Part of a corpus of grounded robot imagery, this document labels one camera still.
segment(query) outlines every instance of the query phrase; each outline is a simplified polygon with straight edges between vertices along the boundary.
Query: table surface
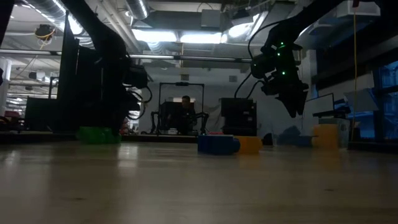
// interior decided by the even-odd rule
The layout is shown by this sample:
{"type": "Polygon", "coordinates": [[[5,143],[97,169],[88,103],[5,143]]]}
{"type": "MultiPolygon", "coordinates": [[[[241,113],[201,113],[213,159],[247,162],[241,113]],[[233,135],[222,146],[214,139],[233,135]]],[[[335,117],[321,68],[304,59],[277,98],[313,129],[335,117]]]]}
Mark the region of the table surface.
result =
{"type": "Polygon", "coordinates": [[[195,144],[0,146],[0,223],[398,223],[398,156],[195,144]]]}

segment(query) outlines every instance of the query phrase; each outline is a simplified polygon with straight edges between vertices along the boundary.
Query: blue object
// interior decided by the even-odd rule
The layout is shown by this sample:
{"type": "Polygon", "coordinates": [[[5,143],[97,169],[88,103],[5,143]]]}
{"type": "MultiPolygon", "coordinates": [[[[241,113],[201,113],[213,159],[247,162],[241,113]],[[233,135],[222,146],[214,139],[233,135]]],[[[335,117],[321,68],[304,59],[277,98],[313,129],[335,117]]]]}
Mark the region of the blue object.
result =
{"type": "Polygon", "coordinates": [[[239,151],[241,143],[233,136],[199,136],[198,152],[217,156],[232,155],[239,151]]]}

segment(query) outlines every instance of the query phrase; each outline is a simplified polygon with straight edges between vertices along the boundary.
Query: blue block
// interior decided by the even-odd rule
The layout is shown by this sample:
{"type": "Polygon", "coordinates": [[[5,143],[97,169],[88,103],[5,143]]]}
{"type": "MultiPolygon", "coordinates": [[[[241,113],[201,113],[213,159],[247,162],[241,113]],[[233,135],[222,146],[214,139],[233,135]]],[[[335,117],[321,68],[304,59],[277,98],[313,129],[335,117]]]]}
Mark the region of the blue block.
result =
{"type": "Polygon", "coordinates": [[[199,136],[198,152],[212,155],[232,155],[239,151],[241,144],[233,136],[199,136]]]}

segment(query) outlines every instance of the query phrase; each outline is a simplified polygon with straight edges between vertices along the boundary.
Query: man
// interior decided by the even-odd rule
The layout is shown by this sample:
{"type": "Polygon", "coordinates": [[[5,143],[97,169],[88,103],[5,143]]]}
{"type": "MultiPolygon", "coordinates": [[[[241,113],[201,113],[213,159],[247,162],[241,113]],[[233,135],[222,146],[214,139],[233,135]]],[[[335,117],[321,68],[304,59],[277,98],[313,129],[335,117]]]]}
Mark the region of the man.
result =
{"type": "Polygon", "coordinates": [[[169,123],[172,120],[180,134],[188,134],[197,124],[195,117],[195,110],[190,107],[191,98],[189,96],[182,97],[182,107],[177,108],[176,111],[170,113],[167,117],[169,123]]]}

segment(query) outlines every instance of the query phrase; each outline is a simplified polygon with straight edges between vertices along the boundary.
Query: pillar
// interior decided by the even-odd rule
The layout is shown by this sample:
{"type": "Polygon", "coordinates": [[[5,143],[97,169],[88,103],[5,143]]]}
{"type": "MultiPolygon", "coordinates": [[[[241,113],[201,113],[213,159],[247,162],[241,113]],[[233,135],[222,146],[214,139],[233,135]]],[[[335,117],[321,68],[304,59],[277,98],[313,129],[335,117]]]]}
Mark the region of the pillar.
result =
{"type": "Polygon", "coordinates": [[[8,92],[8,84],[10,82],[12,61],[5,58],[0,58],[0,68],[3,70],[2,80],[0,86],[0,116],[4,116],[6,112],[6,100],[8,92]]]}

